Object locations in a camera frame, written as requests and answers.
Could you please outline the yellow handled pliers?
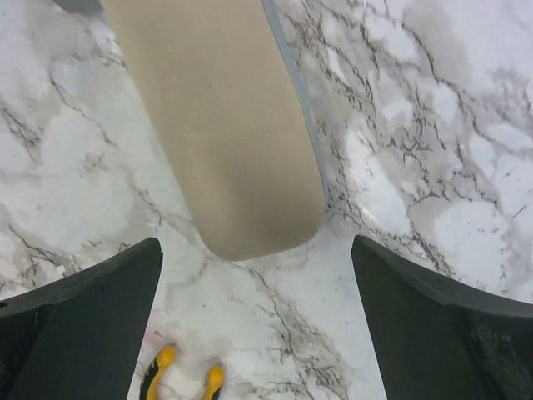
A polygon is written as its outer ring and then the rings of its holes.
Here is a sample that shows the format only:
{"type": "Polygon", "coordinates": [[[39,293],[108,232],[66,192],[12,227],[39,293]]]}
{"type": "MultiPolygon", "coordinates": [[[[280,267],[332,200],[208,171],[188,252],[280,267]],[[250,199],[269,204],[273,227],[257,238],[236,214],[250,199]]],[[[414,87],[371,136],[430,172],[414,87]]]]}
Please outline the yellow handled pliers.
{"type": "Polygon", "coordinates": [[[174,390],[172,383],[187,383],[192,381],[202,385],[197,391],[197,399],[220,399],[224,387],[226,372],[221,363],[213,363],[205,371],[194,369],[186,372],[184,362],[177,362],[178,347],[167,344],[159,349],[149,363],[142,377],[138,398],[160,399],[160,388],[174,390]]]}

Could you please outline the beige umbrella case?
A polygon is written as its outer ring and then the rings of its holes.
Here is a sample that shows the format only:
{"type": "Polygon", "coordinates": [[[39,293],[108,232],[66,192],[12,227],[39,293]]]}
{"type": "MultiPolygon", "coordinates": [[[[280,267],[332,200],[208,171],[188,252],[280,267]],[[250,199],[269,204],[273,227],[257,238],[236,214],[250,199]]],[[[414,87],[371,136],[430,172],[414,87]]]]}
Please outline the beige umbrella case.
{"type": "Polygon", "coordinates": [[[316,130],[271,1],[106,1],[104,12],[207,248],[301,246],[325,216],[316,130]]]}

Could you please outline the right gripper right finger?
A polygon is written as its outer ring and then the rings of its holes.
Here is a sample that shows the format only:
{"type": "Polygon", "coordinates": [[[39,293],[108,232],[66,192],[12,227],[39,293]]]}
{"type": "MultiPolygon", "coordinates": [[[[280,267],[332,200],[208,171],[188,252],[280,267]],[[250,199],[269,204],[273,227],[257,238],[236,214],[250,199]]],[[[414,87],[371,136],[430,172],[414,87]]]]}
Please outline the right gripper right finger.
{"type": "Polygon", "coordinates": [[[530,399],[532,306],[431,271],[368,237],[351,259],[390,399],[530,399]]]}

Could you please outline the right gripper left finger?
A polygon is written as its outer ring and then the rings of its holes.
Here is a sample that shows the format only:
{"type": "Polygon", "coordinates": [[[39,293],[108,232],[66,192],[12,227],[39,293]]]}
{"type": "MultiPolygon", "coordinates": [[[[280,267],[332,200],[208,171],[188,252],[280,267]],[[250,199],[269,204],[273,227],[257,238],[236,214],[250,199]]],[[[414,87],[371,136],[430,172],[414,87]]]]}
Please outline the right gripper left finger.
{"type": "Polygon", "coordinates": [[[162,270],[149,237],[1,302],[3,399],[127,397],[162,270]]]}

